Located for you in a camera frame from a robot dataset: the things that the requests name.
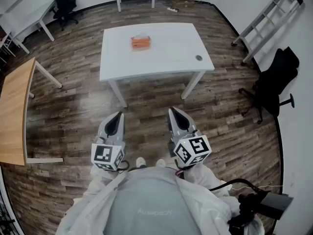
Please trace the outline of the black metal railing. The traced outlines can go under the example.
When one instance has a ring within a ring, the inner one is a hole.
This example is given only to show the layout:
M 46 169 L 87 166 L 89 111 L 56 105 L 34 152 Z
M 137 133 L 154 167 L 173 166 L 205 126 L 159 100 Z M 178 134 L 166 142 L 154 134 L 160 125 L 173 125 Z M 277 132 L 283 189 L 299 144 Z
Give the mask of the black metal railing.
M 0 200 L 0 235 L 16 235 L 13 223 L 14 220 L 9 217 L 5 205 Z

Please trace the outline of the person's left forearm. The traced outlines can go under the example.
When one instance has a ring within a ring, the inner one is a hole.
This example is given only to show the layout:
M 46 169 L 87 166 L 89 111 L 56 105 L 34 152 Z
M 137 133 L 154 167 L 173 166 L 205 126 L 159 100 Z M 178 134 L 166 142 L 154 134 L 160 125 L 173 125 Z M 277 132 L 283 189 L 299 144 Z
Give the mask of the person's left forearm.
M 118 171 L 105 171 L 99 169 L 96 165 L 93 165 L 90 171 L 92 181 L 90 182 L 87 190 L 83 193 L 83 199 L 88 201 L 92 200 L 100 191 L 104 190 L 109 183 L 113 182 L 118 185 L 122 182 L 127 172 L 118 172 Z

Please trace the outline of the white metal rack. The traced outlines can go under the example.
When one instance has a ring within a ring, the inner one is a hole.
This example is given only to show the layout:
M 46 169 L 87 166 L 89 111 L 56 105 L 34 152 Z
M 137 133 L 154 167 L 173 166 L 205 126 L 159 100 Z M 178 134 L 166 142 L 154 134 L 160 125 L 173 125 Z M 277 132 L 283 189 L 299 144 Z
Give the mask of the white metal rack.
M 16 55 L 9 48 L 10 44 L 13 42 L 10 33 L 6 34 L 4 37 L 0 38 L 0 52 L 3 50 L 5 53 L 8 53 L 14 57 Z

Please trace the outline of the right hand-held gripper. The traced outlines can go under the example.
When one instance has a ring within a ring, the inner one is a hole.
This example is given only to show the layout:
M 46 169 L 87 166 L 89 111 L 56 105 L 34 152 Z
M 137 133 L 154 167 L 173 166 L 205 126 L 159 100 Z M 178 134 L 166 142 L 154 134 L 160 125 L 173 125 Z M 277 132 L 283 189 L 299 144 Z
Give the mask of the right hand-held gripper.
M 169 130 L 175 136 L 168 142 L 168 148 L 170 156 L 176 157 L 178 167 L 193 167 L 211 154 L 207 136 L 196 130 L 194 120 L 186 112 L 170 107 L 167 120 Z

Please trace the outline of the orange tissue box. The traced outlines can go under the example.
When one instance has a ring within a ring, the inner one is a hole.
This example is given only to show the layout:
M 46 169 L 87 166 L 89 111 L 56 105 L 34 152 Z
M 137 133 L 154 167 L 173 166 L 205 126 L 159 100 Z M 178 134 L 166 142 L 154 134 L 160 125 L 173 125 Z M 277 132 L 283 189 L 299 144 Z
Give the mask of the orange tissue box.
M 151 38 L 149 36 L 146 37 L 132 37 L 131 38 L 132 48 L 135 50 L 144 50 L 149 49 L 151 46 Z

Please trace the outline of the person's right forearm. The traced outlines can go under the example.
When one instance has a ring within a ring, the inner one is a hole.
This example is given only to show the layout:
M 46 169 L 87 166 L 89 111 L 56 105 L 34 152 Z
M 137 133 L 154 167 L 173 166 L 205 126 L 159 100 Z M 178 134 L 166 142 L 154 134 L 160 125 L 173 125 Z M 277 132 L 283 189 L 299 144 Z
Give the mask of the person's right forearm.
M 213 171 L 202 163 L 195 164 L 192 168 L 185 170 L 184 179 L 190 183 L 202 186 L 206 189 L 216 188 L 226 183 L 223 180 L 219 180 L 214 175 Z M 209 192 L 221 199 L 231 197 L 227 187 Z

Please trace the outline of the dark grey equipment box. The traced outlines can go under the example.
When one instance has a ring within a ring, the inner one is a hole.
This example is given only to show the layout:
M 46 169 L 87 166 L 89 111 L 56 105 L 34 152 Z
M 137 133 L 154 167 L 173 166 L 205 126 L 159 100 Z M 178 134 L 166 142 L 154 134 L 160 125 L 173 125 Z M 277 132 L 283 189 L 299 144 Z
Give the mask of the dark grey equipment box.
M 269 192 L 258 205 L 256 212 L 280 220 L 292 201 L 293 197 L 289 195 Z

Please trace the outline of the white ladder frame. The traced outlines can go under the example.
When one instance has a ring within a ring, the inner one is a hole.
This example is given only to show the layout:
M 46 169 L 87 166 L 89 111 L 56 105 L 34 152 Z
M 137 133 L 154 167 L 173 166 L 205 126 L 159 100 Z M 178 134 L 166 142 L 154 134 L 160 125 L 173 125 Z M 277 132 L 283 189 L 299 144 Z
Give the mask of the white ladder frame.
M 247 56 L 241 65 L 246 65 L 261 48 L 284 26 L 304 0 L 270 0 L 258 16 L 231 43 L 235 47 L 240 41 L 247 48 Z M 252 32 L 259 39 L 256 44 L 250 44 L 247 36 Z

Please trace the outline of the long white desk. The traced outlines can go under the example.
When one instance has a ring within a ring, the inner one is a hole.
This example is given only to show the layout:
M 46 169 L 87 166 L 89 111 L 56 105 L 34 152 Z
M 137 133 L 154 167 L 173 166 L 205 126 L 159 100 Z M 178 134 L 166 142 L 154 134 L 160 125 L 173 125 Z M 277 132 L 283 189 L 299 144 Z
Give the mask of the long white desk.
M 0 0 L 0 26 L 15 44 L 29 54 L 22 42 L 35 29 L 44 30 L 54 41 L 44 21 L 54 4 L 55 0 Z

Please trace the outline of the black office chair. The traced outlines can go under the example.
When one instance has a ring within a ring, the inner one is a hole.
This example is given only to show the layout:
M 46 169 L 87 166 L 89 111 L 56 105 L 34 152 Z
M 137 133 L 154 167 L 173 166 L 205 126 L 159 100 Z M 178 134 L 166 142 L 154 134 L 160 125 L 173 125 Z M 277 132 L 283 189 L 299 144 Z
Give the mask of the black office chair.
M 64 31 L 65 26 L 69 21 L 73 21 L 78 24 L 78 21 L 74 18 L 73 10 L 77 7 L 76 0 L 55 0 L 57 5 L 57 10 L 54 7 L 50 11 L 53 11 L 54 19 L 60 21 L 61 31 Z
M 299 59 L 290 47 L 277 49 L 271 66 L 260 73 L 259 79 L 252 86 L 255 94 L 244 88 L 239 89 L 239 93 L 246 93 L 252 99 L 252 105 L 249 107 L 257 108 L 260 119 L 258 124 L 263 121 L 262 109 L 265 108 L 274 117 L 279 116 L 280 107 L 291 104 L 295 107 L 294 98 L 290 95 L 288 100 L 279 101 L 279 95 L 286 86 L 297 77 Z

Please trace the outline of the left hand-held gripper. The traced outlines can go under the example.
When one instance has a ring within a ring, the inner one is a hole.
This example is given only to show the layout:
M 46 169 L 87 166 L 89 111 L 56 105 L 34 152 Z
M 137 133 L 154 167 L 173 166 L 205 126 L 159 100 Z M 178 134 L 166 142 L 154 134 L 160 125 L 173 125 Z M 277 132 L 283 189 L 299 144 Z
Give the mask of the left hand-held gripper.
M 121 170 L 119 166 L 125 157 L 124 129 L 122 112 L 113 113 L 100 123 L 96 141 L 91 145 L 93 165 L 107 171 Z

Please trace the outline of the wooden top table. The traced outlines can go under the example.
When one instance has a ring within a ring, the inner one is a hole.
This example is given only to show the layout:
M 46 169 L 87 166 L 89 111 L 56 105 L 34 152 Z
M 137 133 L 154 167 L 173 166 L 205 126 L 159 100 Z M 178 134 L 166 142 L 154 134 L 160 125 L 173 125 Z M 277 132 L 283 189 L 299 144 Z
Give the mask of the wooden top table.
M 63 158 L 29 158 L 26 117 L 34 70 L 38 69 L 56 87 L 63 85 L 32 58 L 5 77 L 0 95 L 0 162 L 13 165 L 61 163 Z

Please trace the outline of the person's torso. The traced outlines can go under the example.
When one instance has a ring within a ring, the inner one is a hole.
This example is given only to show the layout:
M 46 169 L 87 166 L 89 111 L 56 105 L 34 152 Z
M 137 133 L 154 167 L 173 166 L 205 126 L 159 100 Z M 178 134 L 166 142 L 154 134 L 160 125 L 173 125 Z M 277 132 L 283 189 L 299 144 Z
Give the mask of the person's torso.
M 231 235 L 228 221 L 239 215 L 236 197 L 221 199 L 176 175 L 172 168 L 127 171 L 92 200 L 75 199 L 56 235 Z M 265 235 L 258 216 L 244 235 Z

